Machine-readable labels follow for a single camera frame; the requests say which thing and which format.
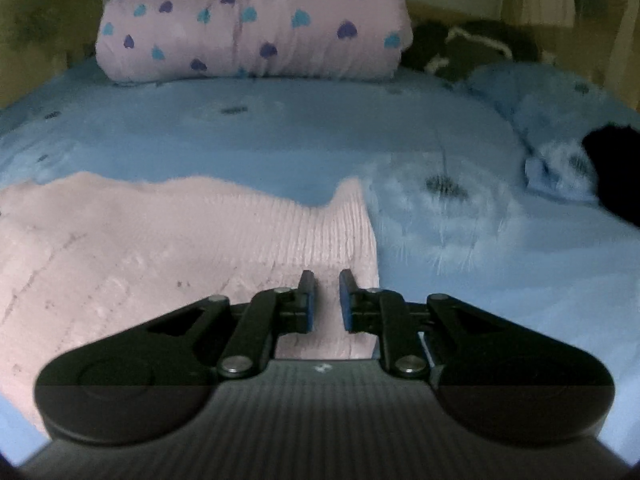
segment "teal heart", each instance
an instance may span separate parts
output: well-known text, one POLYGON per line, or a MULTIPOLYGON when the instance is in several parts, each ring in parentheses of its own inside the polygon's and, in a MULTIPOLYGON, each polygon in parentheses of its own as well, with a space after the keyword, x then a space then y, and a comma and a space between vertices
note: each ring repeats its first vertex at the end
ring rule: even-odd
POLYGON ((202 9, 199 13, 198 13, 198 21, 201 23, 209 23, 211 20, 211 13, 209 12, 209 9, 202 9))
POLYGON ((308 27, 309 25, 311 25, 311 16, 304 10, 298 9, 291 19, 291 27, 308 27))
POLYGON ((144 5, 139 5, 136 7, 136 10, 133 11, 133 15, 138 18, 139 16, 144 16, 146 14, 146 7, 144 5))
POLYGON ((392 32, 385 38, 385 48, 398 48, 400 46, 400 36, 392 32))
POLYGON ((157 61, 164 61, 164 52, 157 46, 154 46, 151 50, 151 57, 157 61))
POLYGON ((254 22, 257 19, 258 19, 258 13, 255 12, 254 7, 247 7, 245 10, 242 11, 242 14, 240 15, 240 21, 246 22, 246 23, 254 22))

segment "screw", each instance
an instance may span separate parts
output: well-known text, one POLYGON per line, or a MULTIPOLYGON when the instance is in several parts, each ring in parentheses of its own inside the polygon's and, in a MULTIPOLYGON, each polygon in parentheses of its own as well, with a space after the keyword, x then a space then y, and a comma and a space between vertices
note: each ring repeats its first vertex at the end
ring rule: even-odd
POLYGON ((427 363, 417 355, 405 355, 396 361, 396 368, 403 374, 418 374, 427 367, 427 363))
POLYGON ((244 355, 232 355, 222 360, 222 369, 230 374, 241 374, 249 370, 253 365, 254 362, 244 355))
POLYGON ((218 302, 222 302, 222 301, 229 301, 229 298, 226 296, 223 296, 222 294, 213 294, 212 296, 209 296, 207 298, 211 303, 218 303, 218 302))

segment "pink blanket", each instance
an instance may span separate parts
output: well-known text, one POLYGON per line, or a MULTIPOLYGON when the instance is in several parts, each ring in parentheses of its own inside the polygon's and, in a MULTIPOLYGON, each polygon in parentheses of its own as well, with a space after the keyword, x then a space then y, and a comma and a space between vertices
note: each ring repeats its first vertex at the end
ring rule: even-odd
POLYGON ((306 208, 220 180, 128 184, 88 173, 0 190, 0 393, 42 431, 33 402, 55 356, 211 294, 318 279, 314 332, 276 355, 369 358, 375 338, 342 325, 338 274, 378 285, 360 184, 306 208))
POLYGON ((97 60, 118 82, 195 76, 389 78, 404 0, 110 0, 97 60))

